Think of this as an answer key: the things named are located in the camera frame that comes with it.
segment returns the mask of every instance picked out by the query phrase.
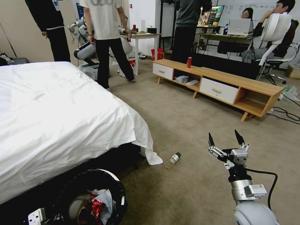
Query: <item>gray carpet floor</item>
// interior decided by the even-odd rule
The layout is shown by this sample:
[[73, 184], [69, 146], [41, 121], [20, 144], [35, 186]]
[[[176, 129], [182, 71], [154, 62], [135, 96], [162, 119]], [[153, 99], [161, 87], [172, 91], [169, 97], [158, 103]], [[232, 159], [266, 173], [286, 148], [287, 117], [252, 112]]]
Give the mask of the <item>gray carpet floor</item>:
[[[138, 170], [129, 168], [119, 175], [129, 203], [121, 224], [236, 224], [229, 174], [208, 152], [208, 133], [220, 149], [232, 148], [238, 146], [237, 129], [250, 143], [248, 168], [279, 176], [271, 199], [279, 223], [298, 225], [299, 125], [269, 115], [241, 122], [242, 112], [201, 95], [193, 99], [192, 91], [167, 81], [158, 85], [151, 61], [139, 63], [136, 83], [127, 82], [112, 69], [111, 91], [148, 123], [154, 150], [164, 162], [176, 152], [182, 157], [171, 170], [165, 164], [149, 166], [144, 159]], [[288, 79], [287, 85], [300, 88], [300, 80]], [[300, 107], [290, 101], [278, 101], [276, 106], [300, 115]], [[250, 175], [254, 184], [270, 189], [273, 176]], [[267, 197], [261, 202], [267, 204]]]

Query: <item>mattress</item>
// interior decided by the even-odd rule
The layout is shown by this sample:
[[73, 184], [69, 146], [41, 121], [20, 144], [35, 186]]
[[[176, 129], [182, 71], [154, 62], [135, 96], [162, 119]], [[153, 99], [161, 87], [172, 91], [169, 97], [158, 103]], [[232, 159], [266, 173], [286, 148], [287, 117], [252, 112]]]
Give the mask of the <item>mattress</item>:
[[0, 204], [130, 142], [163, 162], [143, 118], [74, 65], [0, 67]]

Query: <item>plastic bottle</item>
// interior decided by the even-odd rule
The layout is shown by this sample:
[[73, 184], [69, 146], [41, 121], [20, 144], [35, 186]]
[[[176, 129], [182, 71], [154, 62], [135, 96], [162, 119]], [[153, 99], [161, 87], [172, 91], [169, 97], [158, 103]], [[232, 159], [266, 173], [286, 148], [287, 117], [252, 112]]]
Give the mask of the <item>plastic bottle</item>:
[[176, 153], [175, 155], [173, 155], [168, 161], [167, 169], [171, 169], [175, 165], [175, 163], [177, 163], [180, 156], [181, 156], [181, 154], [179, 152]]
[[228, 23], [225, 26], [225, 29], [223, 31], [223, 35], [227, 35], [227, 33], [228, 33]]

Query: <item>wooden cabinet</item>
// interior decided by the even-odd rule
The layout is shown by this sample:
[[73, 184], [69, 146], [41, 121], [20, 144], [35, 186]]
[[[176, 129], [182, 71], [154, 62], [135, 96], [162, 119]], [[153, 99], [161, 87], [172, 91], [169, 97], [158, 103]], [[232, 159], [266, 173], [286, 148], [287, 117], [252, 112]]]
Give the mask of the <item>wooden cabinet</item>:
[[[191, 80], [198, 79], [200, 83], [193, 86], [179, 83], [174, 78], [178, 72], [189, 76]], [[197, 93], [202, 93], [245, 111], [241, 121], [253, 115], [265, 115], [283, 91], [282, 87], [205, 67], [187, 68], [186, 64], [166, 59], [153, 62], [153, 73], [158, 76], [158, 83], [161, 78], [166, 78], [194, 90], [193, 98]]]

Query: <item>black hair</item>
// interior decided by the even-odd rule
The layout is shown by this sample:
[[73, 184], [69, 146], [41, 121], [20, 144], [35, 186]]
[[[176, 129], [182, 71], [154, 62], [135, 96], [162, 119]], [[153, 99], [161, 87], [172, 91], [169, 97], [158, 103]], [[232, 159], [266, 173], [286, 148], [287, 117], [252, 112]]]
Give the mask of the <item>black hair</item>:
[[289, 13], [295, 6], [295, 0], [279, 0], [276, 4], [281, 3], [283, 7], [288, 6], [287, 13]]
[[251, 19], [251, 20], [252, 20], [252, 17], [253, 17], [253, 9], [252, 9], [252, 8], [245, 8], [243, 12], [245, 12], [245, 11], [248, 11], [248, 13], [249, 13], [248, 19]]

